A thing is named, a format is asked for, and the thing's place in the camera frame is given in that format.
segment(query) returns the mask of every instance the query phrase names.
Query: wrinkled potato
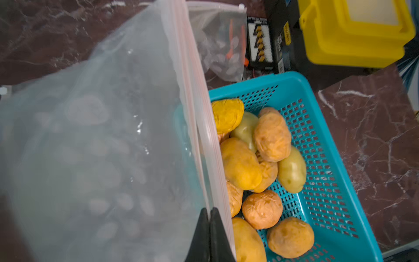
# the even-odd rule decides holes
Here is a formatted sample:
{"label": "wrinkled potato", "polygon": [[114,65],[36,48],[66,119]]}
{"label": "wrinkled potato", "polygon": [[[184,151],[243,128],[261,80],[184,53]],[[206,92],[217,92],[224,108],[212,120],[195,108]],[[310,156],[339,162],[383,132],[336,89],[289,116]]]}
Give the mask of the wrinkled potato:
{"label": "wrinkled potato", "polygon": [[264,114],[266,114],[266,113],[277,113],[277,114],[280,114],[279,112],[278,112],[278,110],[276,110],[275,108],[273,108],[273,107],[265,107],[265,108],[262,108],[262,110],[259,112],[259,115],[258,115],[258,117],[260,118],[261,116],[263,116]]}
{"label": "wrinkled potato", "polygon": [[217,134],[225,134],[235,129],[241,122],[244,104],[238,99],[224,99],[211,103]]}
{"label": "wrinkled potato", "polygon": [[278,162],[290,155],[291,133],[285,119],[276,110],[266,112],[259,118],[254,140],[265,161]]}
{"label": "wrinkled potato", "polygon": [[243,200],[243,190],[235,187],[229,181],[226,181],[227,192],[228,192],[228,203],[230,204],[231,217],[237,215],[241,208],[241,202]]}
{"label": "wrinkled potato", "polygon": [[268,230],[269,248],[284,258],[296,258],[314,245],[314,232],[306,222],[289,217]]}
{"label": "wrinkled potato", "polygon": [[273,227],[282,215],[281,198],[271,190],[251,194],[244,200],[241,211],[244,219],[255,229]]}
{"label": "wrinkled potato", "polygon": [[253,189],[252,192],[260,193],[265,191],[265,189],[268,188],[275,181],[275,179],[277,179],[278,163],[263,160],[259,152],[256,153],[256,156],[259,161],[259,166],[261,167],[262,182],[255,189]]}
{"label": "wrinkled potato", "polygon": [[230,133],[219,134],[218,142],[221,144],[222,142],[226,141],[229,137],[230,137]]}

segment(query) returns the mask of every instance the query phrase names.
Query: boiled potato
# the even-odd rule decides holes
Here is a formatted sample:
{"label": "boiled potato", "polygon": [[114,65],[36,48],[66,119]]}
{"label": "boiled potato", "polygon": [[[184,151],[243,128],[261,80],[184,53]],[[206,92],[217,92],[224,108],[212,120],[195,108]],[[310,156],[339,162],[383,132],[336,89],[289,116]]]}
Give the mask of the boiled potato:
{"label": "boiled potato", "polygon": [[266,262],[262,239],[249,223],[233,218],[234,242],[237,262]]}
{"label": "boiled potato", "polygon": [[229,137],[230,137],[230,133],[219,134],[218,142],[221,144],[222,142],[226,141]]}
{"label": "boiled potato", "polygon": [[252,113],[244,112],[243,119],[240,124],[231,131],[230,137],[237,137],[243,140],[249,149],[255,153],[256,146],[253,141],[253,133],[255,132],[256,125],[259,122],[259,118]]}
{"label": "boiled potato", "polygon": [[273,227],[282,215],[282,202],[277,193],[265,190],[262,193],[251,194],[243,202],[241,211],[244,219],[254,229]]}
{"label": "boiled potato", "polygon": [[255,189],[262,181],[262,172],[246,143],[232,137],[221,143],[220,149],[225,178],[240,189]]}
{"label": "boiled potato", "polygon": [[263,116],[266,113],[277,113],[277,114],[279,114],[278,110],[276,110],[275,108],[265,107],[265,108],[262,108],[262,110],[259,112],[258,117],[260,118],[261,116]]}
{"label": "boiled potato", "polygon": [[268,230],[269,248],[284,258],[296,258],[314,244],[314,232],[306,222],[289,217]]}
{"label": "boiled potato", "polygon": [[255,189],[253,189],[252,192],[260,193],[265,191],[265,189],[268,188],[275,181],[275,179],[277,179],[278,163],[263,160],[258,152],[256,153],[256,156],[259,161],[259,166],[261,167],[262,182]]}
{"label": "boiled potato", "polygon": [[296,194],[303,189],[306,178],[304,158],[292,146],[290,155],[278,162],[278,181],[289,193]]}
{"label": "boiled potato", "polygon": [[226,181],[226,184],[228,193],[228,203],[230,204],[230,213],[231,217],[234,217],[240,211],[241,202],[243,200],[243,190],[235,187],[229,181]]}
{"label": "boiled potato", "polygon": [[244,104],[238,99],[224,99],[211,103],[217,134],[225,134],[235,129],[241,122]]}
{"label": "boiled potato", "polygon": [[268,162],[278,162],[290,155],[291,133],[282,115],[271,109],[259,118],[254,140],[261,157]]}

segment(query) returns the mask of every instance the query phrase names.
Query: countertop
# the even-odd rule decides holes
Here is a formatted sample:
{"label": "countertop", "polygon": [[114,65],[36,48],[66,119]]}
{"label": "countertop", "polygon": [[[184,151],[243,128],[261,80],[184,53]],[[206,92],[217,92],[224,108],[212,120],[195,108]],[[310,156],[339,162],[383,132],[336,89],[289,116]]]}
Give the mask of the countertop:
{"label": "countertop", "polygon": [[[142,0],[0,2],[0,85],[88,59],[145,6]],[[224,0],[265,17],[263,0]],[[209,88],[226,82],[207,75]],[[419,126],[395,66],[316,93],[381,250],[419,238]]]}

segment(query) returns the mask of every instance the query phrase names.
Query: green potato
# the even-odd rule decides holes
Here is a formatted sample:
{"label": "green potato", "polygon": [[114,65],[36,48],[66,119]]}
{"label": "green potato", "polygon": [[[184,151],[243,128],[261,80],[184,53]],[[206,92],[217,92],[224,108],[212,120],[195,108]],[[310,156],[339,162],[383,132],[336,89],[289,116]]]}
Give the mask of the green potato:
{"label": "green potato", "polygon": [[230,133],[230,137],[236,137],[247,144],[247,147],[256,153],[256,146],[253,140],[253,133],[259,123],[259,118],[252,113],[244,112],[240,124]]}
{"label": "green potato", "polygon": [[306,178],[304,158],[292,146],[290,156],[278,162],[278,181],[289,193],[297,194],[303,189]]}

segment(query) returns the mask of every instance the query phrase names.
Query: plastic bag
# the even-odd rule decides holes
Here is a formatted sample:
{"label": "plastic bag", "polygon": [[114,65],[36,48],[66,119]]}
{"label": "plastic bag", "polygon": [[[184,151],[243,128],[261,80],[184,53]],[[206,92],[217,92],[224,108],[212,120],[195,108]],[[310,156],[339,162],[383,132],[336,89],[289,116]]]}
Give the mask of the plastic bag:
{"label": "plastic bag", "polygon": [[34,260],[183,261],[212,206],[234,252],[199,64],[185,1],[157,0],[87,62],[13,87],[0,104],[3,226]]}
{"label": "plastic bag", "polygon": [[246,55],[246,8],[216,2],[187,2],[204,72],[240,82]]}

